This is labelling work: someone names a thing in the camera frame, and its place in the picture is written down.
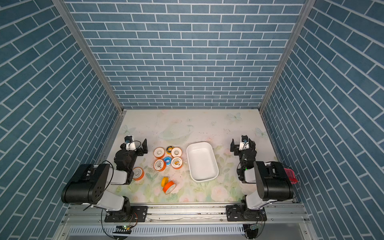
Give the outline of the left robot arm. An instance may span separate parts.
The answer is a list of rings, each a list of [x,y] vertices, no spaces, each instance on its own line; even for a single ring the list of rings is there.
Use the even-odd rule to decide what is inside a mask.
[[[110,186],[130,185],[141,180],[145,172],[135,167],[137,157],[148,153],[147,140],[143,142],[126,136],[121,149],[116,152],[114,163],[105,160],[99,165],[81,164],[61,193],[66,204],[86,205],[106,211],[102,220],[106,223],[143,223],[147,206],[131,206],[125,196],[108,190]]]

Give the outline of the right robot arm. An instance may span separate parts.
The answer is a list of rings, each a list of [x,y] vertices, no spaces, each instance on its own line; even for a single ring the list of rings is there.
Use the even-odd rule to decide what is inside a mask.
[[[239,157],[239,180],[243,184],[255,184],[257,190],[245,195],[240,205],[226,206],[227,221],[264,222],[265,206],[293,198],[294,189],[283,164],[257,161],[256,143],[248,136],[242,136],[238,145],[232,141],[230,152]]]

